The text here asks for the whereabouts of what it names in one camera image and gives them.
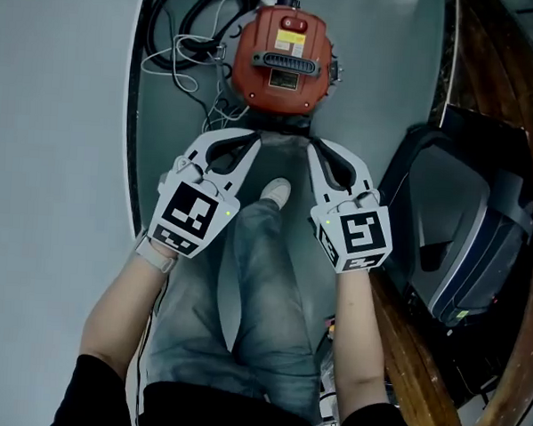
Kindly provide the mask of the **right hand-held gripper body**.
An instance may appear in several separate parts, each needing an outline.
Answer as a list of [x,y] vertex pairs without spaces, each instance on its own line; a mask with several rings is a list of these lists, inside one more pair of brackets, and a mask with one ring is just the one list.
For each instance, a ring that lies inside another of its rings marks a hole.
[[351,189],[335,190],[325,180],[313,179],[315,205],[310,220],[314,237],[336,273],[371,270],[392,251],[392,229],[386,205],[369,181]]

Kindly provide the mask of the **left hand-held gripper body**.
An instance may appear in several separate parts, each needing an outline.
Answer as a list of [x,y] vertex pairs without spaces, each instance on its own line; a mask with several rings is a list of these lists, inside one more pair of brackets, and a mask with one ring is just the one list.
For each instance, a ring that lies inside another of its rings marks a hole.
[[184,156],[160,180],[158,194],[147,236],[187,258],[208,247],[240,210],[236,197]]

